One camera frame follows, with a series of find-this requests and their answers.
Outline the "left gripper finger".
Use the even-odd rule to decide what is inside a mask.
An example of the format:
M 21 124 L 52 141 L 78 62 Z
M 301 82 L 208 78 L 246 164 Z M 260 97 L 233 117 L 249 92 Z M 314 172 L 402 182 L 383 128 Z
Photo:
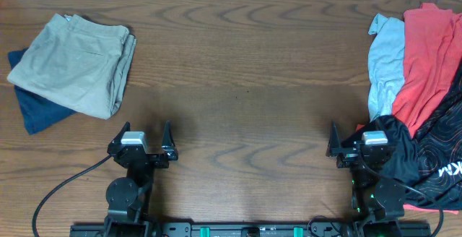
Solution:
M 162 135 L 162 149 L 175 149 L 175 143 L 171 132 L 171 125 L 169 121 L 166 121 L 164 132 Z
M 115 136 L 115 138 L 111 141 L 111 145 L 120 145 L 121 144 L 121 140 L 123 138 L 123 135 L 126 133 L 126 132 L 129 132 L 131 131 L 131 125 L 130 125 L 130 122 L 127 121 L 122 129 L 119 131 L 119 133 Z

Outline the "black patterned cycling jersey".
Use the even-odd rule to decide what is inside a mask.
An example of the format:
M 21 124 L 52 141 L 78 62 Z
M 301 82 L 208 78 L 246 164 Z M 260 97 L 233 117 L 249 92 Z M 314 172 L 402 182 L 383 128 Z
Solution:
M 380 174 L 434 198 L 444 210 L 461 209 L 461 68 L 432 115 L 412 137 L 396 117 L 381 116 L 345 139 L 351 147 L 364 132 L 383 130 L 396 145 Z

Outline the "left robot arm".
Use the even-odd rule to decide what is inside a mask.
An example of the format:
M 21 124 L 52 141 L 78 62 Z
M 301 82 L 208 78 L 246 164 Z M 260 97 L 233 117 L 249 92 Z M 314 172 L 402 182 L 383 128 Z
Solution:
M 132 131 L 129 122 L 108 145 L 109 156 L 127 173 L 107 187 L 108 214 L 104 222 L 104 236 L 162 235 L 162 226 L 148 215 L 148 210 L 154 171 L 168 168 L 169 162 L 178 160 L 169 121 L 165 124 L 161 148 L 162 153 L 149 153 L 146 134 Z

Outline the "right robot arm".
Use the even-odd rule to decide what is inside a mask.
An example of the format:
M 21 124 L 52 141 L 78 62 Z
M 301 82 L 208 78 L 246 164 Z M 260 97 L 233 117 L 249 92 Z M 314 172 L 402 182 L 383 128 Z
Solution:
M 338 168 L 352 174 L 352 222 L 333 229 L 339 236 L 402 236 L 398 218 L 404 215 L 406 190 L 398 182 L 380 174 L 392 158 L 395 146 L 385 132 L 363 132 L 346 145 L 332 124 L 326 155 L 336 158 Z

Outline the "folded khaki trousers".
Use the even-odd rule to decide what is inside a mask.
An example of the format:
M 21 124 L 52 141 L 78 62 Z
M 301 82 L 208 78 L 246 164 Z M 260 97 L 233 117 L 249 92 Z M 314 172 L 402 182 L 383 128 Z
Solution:
M 121 107 L 135 47 L 123 25 L 55 14 L 7 79 L 73 111 L 109 119 Z

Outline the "folded navy blue garment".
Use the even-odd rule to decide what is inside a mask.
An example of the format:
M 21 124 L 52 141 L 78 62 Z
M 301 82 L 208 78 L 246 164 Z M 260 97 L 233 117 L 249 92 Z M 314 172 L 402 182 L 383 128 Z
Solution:
M 37 134 L 76 113 L 39 95 L 14 86 L 28 134 Z

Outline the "light grey t-shirt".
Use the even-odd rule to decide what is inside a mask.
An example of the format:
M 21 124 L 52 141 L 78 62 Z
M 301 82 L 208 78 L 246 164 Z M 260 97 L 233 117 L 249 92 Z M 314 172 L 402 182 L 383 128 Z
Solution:
M 392 114 L 393 103 L 405 83 L 405 24 L 394 17 L 375 15 L 368 30 L 373 35 L 367 57 L 370 120 Z

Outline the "red t-shirt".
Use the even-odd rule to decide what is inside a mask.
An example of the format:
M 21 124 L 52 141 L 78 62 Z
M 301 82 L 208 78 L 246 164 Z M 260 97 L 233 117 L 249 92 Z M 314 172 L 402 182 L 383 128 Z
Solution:
M 461 61 L 461 15 L 423 3 L 404 12 L 404 79 L 392 109 L 411 135 L 448 93 Z

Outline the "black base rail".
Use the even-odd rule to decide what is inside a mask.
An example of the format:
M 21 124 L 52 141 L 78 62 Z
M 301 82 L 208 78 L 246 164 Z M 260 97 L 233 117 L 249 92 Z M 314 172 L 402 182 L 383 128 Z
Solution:
M 148 225 L 73 225 L 71 237 L 148 236 L 148 237 L 310 237 L 310 236 L 371 236 L 425 237 L 432 231 L 427 223 L 367 224 L 354 228 L 347 223 L 312 221 L 307 224 L 190 224 L 165 223 L 162 227 Z

